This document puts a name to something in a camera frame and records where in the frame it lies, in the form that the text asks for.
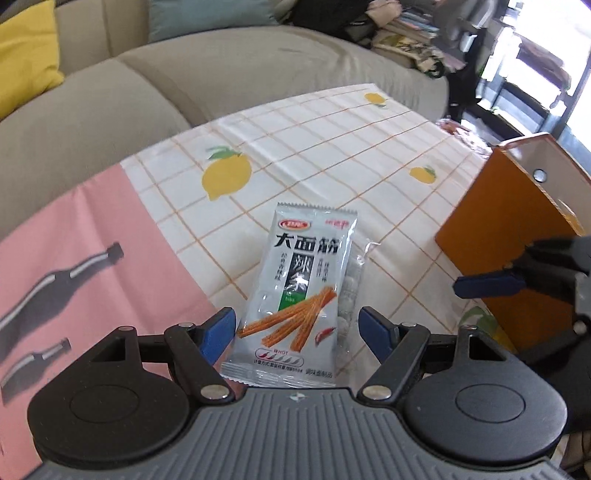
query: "teal pillow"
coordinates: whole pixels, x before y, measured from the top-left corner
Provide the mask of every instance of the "teal pillow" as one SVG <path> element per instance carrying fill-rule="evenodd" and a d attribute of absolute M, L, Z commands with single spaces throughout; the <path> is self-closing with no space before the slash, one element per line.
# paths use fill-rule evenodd
<path fill-rule="evenodd" d="M 277 25 L 268 0 L 150 0 L 150 42 L 258 25 Z"/>

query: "orange box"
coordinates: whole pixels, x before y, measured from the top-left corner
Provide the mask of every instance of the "orange box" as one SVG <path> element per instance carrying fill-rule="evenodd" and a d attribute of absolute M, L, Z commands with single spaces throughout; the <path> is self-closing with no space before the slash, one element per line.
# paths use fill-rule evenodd
<path fill-rule="evenodd" d="M 546 181 L 534 180 L 536 170 Z M 534 240 L 585 231 L 591 178 L 550 135 L 537 134 L 493 150 L 436 241 L 472 275 L 500 270 Z M 518 350 L 571 328 L 571 305 L 532 290 L 483 300 Z"/>

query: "chili pepper illustration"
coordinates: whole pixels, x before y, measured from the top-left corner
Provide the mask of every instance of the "chili pepper illustration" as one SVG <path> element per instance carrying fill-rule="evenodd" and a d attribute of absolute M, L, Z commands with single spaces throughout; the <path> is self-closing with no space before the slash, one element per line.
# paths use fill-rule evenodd
<path fill-rule="evenodd" d="M 324 330 L 319 331 L 316 334 L 316 337 L 314 338 L 314 343 L 316 344 L 316 346 L 318 346 L 318 344 L 324 340 L 325 338 L 329 337 L 332 332 L 335 331 L 335 327 L 329 327 L 329 328 L 325 328 Z"/>

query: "round black disc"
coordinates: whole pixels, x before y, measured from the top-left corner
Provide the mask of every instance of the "round black disc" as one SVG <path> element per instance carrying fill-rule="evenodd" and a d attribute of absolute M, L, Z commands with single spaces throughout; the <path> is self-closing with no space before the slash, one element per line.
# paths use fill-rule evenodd
<path fill-rule="evenodd" d="M 566 406 L 515 358 L 467 359 L 418 382 L 405 400 L 404 417 L 436 452 L 502 466 L 547 453 L 560 438 Z"/>
<path fill-rule="evenodd" d="M 128 465 L 169 444 L 185 425 L 189 401 L 178 385 L 141 369 L 99 365 L 82 376 L 62 372 L 31 401 L 29 427 L 42 457 L 80 468 Z"/>

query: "stack of books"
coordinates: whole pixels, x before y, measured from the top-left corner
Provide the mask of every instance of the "stack of books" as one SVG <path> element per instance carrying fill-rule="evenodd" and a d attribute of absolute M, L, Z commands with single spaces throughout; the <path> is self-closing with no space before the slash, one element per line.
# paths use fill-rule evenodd
<path fill-rule="evenodd" d="M 437 37 L 439 31 L 437 27 L 431 25 L 430 21 L 429 15 L 405 11 L 383 28 L 412 40 L 430 44 L 431 40 Z"/>

